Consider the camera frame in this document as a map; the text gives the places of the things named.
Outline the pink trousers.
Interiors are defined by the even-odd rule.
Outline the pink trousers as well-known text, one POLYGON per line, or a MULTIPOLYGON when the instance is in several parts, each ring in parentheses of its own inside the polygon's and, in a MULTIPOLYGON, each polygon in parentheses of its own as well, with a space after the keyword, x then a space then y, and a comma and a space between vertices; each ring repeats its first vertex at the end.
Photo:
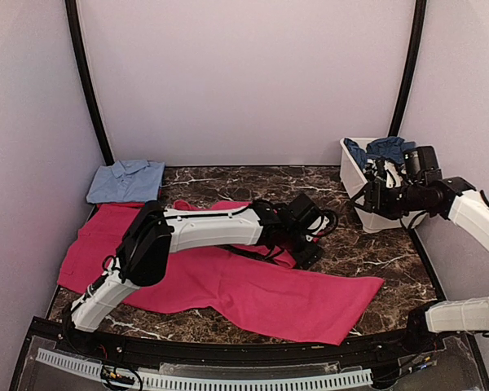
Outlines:
MULTIPOLYGON (((58 284, 84 293, 100 276, 140 208, 104 204, 79 231, 60 268, 58 284)), ((339 345, 384 283, 255 261, 223 249, 173 254, 162 282, 124 302, 160 314, 211 307, 246 331, 296 342, 339 345)))

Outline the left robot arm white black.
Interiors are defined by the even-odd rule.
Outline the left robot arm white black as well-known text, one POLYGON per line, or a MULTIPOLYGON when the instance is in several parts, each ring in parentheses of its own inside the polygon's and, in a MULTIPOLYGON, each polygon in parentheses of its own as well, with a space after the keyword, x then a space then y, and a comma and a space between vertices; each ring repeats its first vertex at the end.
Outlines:
POLYGON ((320 259, 318 240, 330 235, 338 216, 301 194, 289 204, 253 200, 219 211, 164 209, 148 201, 136 215, 102 272, 63 313, 67 342, 81 355, 99 348, 94 333, 124 299, 165 277, 172 253, 204 247, 265 246, 288 253, 303 269, 320 259))

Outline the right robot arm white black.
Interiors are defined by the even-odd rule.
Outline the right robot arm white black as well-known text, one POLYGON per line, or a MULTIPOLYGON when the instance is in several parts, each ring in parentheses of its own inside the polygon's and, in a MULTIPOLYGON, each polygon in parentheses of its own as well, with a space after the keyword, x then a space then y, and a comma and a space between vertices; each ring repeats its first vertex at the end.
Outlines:
MULTIPOLYGON (((395 221, 411 213, 441 217, 489 253, 489 199, 460 176, 444 177, 433 147, 408 149, 400 162, 378 158, 372 167, 359 193, 360 209, 395 221)), ((462 332, 489 336, 489 296, 432 301, 412 310, 399 345, 415 354, 442 334, 462 332)))

